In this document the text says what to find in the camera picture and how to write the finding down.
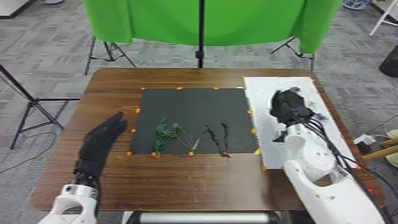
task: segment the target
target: black mat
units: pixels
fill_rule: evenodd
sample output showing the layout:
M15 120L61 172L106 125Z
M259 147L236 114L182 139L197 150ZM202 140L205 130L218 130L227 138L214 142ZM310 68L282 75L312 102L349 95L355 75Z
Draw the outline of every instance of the black mat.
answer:
M252 121L246 113L248 105L241 89L147 89L141 93L140 114L134 125L131 152L149 154L154 146L156 125L166 119L166 127L177 123L193 141L200 138L195 153L216 154L218 148L207 133L200 133L204 125L211 125L223 149L223 129L228 137L227 153L252 153L257 141L252 134ZM166 140L161 154L186 154L188 149L175 139Z

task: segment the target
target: green backdrop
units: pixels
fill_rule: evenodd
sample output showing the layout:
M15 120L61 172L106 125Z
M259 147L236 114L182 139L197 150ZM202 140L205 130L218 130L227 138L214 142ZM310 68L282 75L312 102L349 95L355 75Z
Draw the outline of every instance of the green backdrop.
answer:
M314 53L339 0L205 0L204 45L275 42L294 36L300 52ZM198 0L85 0L93 36L197 45Z

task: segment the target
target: black bag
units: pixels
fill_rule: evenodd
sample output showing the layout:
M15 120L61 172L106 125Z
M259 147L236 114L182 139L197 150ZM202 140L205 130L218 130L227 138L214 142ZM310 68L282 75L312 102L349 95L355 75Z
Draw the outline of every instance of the black bag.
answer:
M387 76L398 77L398 46L394 47L388 56L383 59L378 70Z

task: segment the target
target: tripod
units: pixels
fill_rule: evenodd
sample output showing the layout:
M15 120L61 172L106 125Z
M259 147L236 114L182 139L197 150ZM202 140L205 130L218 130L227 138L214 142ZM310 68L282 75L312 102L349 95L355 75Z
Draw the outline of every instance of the tripod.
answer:
M108 58L101 58L101 55L99 57L93 57L92 56L92 53L93 53L93 48L95 48L95 37L92 37L92 42L90 42L90 52L88 52L88 60L86 60L86 65L85 65L85 71L83 71L83 75L86 76L88 74L88 69L90 69L90 60L102 60L106 62L113 62L120 57L125 58L129 64L133 65L133 67L136 68L136 65L133 64L133 61L118 47L118 45L115 43L109 43L109 42L102 42L102 47L104 47L104 51L106 51L106 55L108 55ZM118 57L113 57L113 50L117 50L120 52L120 56Z
M58 123L58 116L60 116L60 113L65 109L65 105L69 103L69 101L76 101L79 99L67 99L67 98L47 98L47 99L40 99L40 98L33 98L33 96L29 95L26 89L22 88L19 82L15 81L8 71L5 70L3 66L0 65L0 72L3 73L3 76L6 79L3 79L3 82L5 84L10 86L10 88L15 90L15 92L21 94L22 98L28 100L28 104L26 104L26 109L24 109L24 112L22 112L22 118L21 118L21 122L19 122L19 125L17 125L17 130L15 130L15 135L14 135L14 139L12 139L12 144L10 144L10 149L14 149L14 146L15 146L15 140L17 140L17 137L21 135L22 132L33 130L35 128L49 125L49 124L54 124L60 129L63 129L63 126L61 124ZM56 101L63 101L63 104L60 106L60 109L56 111L56 114L54 116L51 116L51 114L47 113L44 107L40 106L40 102L56 102ZM24 128L24 122L26 122L26 118L28 118L28 115L29 115L29 111L31 109L37 109L38 112L42 113L44 117L47 118L47 122L29 126Z
M292 47L289 46L289 42L291 42L294 39L296 39L296 37L291 37L291 38L289 38L289 40L287 40L287 41L284 42L284 44L276 47L276 49L269 52L269 54L273 54L273 53L280 50L282 47L287 47L289 50L291 50L292 53L294 53L294 56L296 56L298 58L305 58L305 59L308 59L308 61L310 61L310 71L312 71L312 70L314 70L314 54L312 54L310 57L305 57L303 54L298 53L298 52L294 51Z

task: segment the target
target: white paper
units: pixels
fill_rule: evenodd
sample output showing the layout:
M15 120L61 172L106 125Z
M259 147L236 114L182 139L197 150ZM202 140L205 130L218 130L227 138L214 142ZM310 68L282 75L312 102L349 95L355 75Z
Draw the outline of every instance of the white paper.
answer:
M326 117L323 127L330 141L337 150L349 159L351 151L340 137L340 132L332 119L326 105L323 103L312 79L308 77L244 77L244 95L252 110L252 122L257 135L259 148L262 150L262 165L266 169L280 169L284 161L280 158L282 144L273 142L284 125L276 123L275 117L269 116L269 100L276 90L287 90L291 87L300 88L300 96L305 99L305 106Z

